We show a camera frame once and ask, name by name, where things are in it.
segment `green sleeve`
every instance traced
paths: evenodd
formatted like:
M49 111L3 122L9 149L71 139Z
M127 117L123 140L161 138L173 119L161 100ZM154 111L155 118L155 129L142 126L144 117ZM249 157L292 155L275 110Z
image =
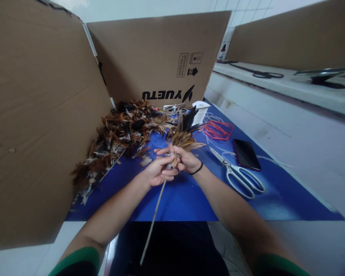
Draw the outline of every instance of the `green sleeve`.
M89 261L91 262L98 273L100 270L100 255L94 247L83 247L74 251L73 253L66 256L60 263L58 263L54 269L50 272L49 276L55 276L64 268L78 263L80 261Z
M261 276L271 270L285 271L294 276L310 276L293 262L275 254L261 255L254 265L253 275Z

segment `forearm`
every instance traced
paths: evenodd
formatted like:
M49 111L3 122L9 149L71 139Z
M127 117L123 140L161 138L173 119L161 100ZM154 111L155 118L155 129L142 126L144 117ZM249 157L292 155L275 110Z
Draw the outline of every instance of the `forearm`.
M69 244L60 261L85 246L93 246L97 249L102 260L106 246L122 230L150 188L144 175L138 174L86 222Z
M194 179L206 195L219 221L240 243L250 264L260 253L284 256L272 229L229 185L214 176L206 166L194 174Z

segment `yuetu logo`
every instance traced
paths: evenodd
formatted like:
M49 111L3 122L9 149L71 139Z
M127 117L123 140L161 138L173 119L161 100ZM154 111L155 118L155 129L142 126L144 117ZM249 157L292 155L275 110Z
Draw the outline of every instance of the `yuetu logo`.
M194 85L189 88L187 92L185 92L183 100L181 102L185 102L186 99L189 99L189 101L191 101L193 96L193 88ZM151 92L145 91L142 94L142 98L143 100L181 99L181 90L179 90L176 95L174 90L152 91L152 95Z

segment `hand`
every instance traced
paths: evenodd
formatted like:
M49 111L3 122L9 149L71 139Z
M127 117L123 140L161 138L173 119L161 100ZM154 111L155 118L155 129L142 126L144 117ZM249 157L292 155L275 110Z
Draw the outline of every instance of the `hand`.
M162 157L149 164L141 175L145 177L150 187L161 185L164 180L172 181L174 176L179 173L177 169L166 170L165 165L174 160L175 156Z
M167 148L155 149L154 151L156 152L157 155L163 155L163 154L167 154L169 152L176 152L177 154L179 154L181 156L181 162L184 165L184 169L179 168L179 165L181 165L181 163L178 165L178 169L180 171L186 171L188 173L193 173L193 172L197 171L200 167L200 161L197 157L195 157L193 155L193 153L186 152L182 148L177 147L177 146L173 146L172 144L169 144L169 146Z

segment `cardboard flap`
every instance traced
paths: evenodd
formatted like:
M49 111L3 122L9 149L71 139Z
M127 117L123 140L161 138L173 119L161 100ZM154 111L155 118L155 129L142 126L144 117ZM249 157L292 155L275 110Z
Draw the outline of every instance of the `cardboard flap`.
M51 243L111 107L82 21L38 1L0 1L0 249Z
M203 98L230 13L87 23L110 96L191 108Z
M236 26L226 59L291 70L345 68L345 0Z

